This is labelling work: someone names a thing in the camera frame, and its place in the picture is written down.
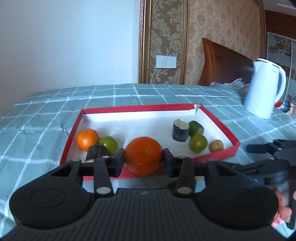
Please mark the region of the large orange tangerine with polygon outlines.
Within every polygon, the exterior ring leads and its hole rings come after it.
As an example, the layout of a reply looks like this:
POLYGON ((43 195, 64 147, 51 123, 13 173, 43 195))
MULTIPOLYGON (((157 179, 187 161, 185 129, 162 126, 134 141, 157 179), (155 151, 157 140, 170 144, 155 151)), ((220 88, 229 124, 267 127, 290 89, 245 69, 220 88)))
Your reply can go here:
POLYGON ((149 137, 137 137, 125 148, 125 163, 139 176, 155 173, 162 163, 163 149, 158 141, 149 137))

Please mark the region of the light green lime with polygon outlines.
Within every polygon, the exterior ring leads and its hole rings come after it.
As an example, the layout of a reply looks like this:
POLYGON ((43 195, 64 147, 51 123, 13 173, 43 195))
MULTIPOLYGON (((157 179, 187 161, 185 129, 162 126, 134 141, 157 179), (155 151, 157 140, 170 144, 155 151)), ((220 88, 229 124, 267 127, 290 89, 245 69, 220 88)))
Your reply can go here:
POLYGON ((208 145, 208 141, 206 137, 200 133, 196 133, 194 136, 191 137, 189 141, 189 148, 191 151, 195 153, 199 153, 206 149, 208 145))

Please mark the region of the small orange tangerine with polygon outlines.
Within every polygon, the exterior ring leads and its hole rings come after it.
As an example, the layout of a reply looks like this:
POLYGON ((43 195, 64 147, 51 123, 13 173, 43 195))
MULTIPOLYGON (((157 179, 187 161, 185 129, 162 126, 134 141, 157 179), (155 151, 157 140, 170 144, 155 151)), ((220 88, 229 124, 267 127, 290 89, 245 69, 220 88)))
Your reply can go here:
POLYGON ((88 148, 95 145, 99 139, 100 136, 96 130, 85 128, 78 133, 76 143, 80 150, 87 152, 88 148))

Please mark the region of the brown sugarcane log piece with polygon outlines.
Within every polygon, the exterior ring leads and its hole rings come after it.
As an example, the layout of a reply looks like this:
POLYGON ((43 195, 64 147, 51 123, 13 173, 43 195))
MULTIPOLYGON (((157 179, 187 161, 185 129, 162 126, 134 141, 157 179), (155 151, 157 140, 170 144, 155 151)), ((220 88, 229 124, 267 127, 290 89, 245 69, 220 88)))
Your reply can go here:
POLYGON ((107 148, 104 145, 95 144, 88 148, 85 162, 93 162, 96 158, 106 155, 107 148))

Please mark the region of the brown wooden headboard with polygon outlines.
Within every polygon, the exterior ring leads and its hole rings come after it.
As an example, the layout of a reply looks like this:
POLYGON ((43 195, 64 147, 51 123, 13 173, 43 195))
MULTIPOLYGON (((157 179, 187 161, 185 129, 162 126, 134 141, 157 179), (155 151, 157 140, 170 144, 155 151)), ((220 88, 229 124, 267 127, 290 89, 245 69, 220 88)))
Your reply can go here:
POLYGON ((205 64, 199 85, 209 86, 213 82, 230 83, 238 78, 250 83, 254 71, 253 61, 250 58, 207 38, 203 38, 202 43, 205 64))

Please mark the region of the red shallow cardboard box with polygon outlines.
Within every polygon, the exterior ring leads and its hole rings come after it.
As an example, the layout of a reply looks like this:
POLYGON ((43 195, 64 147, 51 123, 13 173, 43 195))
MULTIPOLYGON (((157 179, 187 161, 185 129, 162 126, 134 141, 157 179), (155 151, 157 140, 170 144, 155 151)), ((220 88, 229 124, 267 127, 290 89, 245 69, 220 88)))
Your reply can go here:
POLYGON ((113 137, 119 147, 125 148, 136 137, 150 137, 168 148, 174 156, 188 156, 196 162, 208 159, 222 161, 236 155, 241 143, 236 136, 214 114, 201 104, 154 104, 82 109, 72 127, 64 147, 60 164, 78 158, 85 161, 86 152, 77 146, 78 133, 91 128, 101 136, 113 137), (173 122, 179 119, 189 123, 197 121, 204 128, 204 136, 211 143, 221 140, 224 148, 218 152, 204 149, 194 153, 189 142, 177 142, 172 138, 173 122))

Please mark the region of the white wall switch panel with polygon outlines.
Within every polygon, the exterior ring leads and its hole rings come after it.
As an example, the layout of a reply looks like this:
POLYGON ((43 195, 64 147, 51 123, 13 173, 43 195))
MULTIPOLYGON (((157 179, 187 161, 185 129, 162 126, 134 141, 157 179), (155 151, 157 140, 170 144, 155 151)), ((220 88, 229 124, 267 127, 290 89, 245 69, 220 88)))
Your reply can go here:
POLYGON ((177 57, 176 56, 156 56, 156 65, 157 69, 176 69, 177 68, 177 57))

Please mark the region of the gold ornate wall frame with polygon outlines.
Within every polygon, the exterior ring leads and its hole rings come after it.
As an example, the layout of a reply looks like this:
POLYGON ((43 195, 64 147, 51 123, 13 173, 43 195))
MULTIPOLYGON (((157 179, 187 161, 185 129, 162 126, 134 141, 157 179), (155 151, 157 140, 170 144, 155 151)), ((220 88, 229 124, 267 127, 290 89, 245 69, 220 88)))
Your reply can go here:
POLYGON ((141 1, 138 83, 185 84, 189 1, 141 1), (157 69, 156 56, 176 56, 176 69, 157 69))

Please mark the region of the white electric kettle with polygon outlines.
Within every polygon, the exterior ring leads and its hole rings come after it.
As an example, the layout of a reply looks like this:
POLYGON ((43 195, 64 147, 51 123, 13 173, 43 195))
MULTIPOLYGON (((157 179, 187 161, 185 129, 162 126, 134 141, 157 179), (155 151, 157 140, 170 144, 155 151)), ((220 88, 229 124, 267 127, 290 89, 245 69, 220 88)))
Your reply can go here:
POLYGON ((253 66, 243 107, 255 116, 269 119, 274 105, 284 93, 286 73, 281 66, 262 58, 257 58, 253 66))

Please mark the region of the pink towel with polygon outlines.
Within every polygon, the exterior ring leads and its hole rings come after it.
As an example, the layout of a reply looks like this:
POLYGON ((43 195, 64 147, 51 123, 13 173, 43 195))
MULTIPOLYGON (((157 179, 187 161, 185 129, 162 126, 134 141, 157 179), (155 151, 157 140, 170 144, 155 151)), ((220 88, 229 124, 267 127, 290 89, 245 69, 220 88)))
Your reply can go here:
POLYGON ((273 228, 276 228, 284 222, 290 223, 292 210, 290 207, 286 205, 285 196, 282 193, 280 193, 278 189, 273 189, 273 191, 278 198, 278 209, 271 226, 273 228))

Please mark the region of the dark sugarcane piece white end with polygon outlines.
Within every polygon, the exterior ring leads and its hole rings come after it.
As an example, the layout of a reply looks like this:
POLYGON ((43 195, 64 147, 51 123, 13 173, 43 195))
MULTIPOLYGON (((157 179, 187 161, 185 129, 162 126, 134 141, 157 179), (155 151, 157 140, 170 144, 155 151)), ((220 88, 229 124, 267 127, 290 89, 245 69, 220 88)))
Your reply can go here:
POLYGON ((173 122, 172 138, 178 142, 185 142, 189 135, 189 124, 180 119, 173 122))

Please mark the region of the green cucumber piece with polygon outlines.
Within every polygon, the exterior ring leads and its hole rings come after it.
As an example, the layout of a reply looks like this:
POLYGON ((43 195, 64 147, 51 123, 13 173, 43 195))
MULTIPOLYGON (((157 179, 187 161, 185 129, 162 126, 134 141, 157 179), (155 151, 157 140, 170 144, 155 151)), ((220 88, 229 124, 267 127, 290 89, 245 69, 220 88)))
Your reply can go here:
POLYGON ((201 124, 199 124, 197 121, 192 120, 189 122, 189 136, 193 137, 195 134, 203 134, 204 128, 201 124))

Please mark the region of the green plaid bedsheet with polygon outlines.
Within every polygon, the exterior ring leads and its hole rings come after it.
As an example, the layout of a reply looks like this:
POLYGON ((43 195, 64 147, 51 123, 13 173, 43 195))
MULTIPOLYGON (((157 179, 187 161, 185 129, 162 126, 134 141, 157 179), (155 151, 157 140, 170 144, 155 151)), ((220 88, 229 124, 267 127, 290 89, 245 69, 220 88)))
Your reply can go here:
POLYGON ((1 235, 15 227, 9 210, 14 191, 58 167, 72 126, 85 108, 200 103, 240 140, 233 163, 260 160, 249 144, 295 139, 295 121, 274 109, 264 120, 243 108, 246 91, 231 86, 121 84, 35 92, 1 116, 1 235))

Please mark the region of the tan longan fruit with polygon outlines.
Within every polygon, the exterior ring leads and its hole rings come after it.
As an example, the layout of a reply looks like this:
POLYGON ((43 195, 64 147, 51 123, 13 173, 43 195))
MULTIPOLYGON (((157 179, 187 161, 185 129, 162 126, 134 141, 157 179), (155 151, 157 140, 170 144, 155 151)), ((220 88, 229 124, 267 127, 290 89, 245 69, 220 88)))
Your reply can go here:
POLYGON ((224 149, 224 144, 221 140, 214 140, 209 144, 209 151, 214 153, 224 149))

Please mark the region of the dark green round fruit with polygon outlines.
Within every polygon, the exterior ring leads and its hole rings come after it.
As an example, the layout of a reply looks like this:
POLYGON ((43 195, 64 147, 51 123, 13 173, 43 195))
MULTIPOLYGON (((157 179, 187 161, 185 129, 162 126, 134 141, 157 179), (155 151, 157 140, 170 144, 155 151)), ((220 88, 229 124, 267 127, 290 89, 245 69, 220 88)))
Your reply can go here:
POLYGON ((114 155, 118 150, 118 142, 112 136, 104 136, 100 138, 99 144, 106 147, 109 156, 114 155))

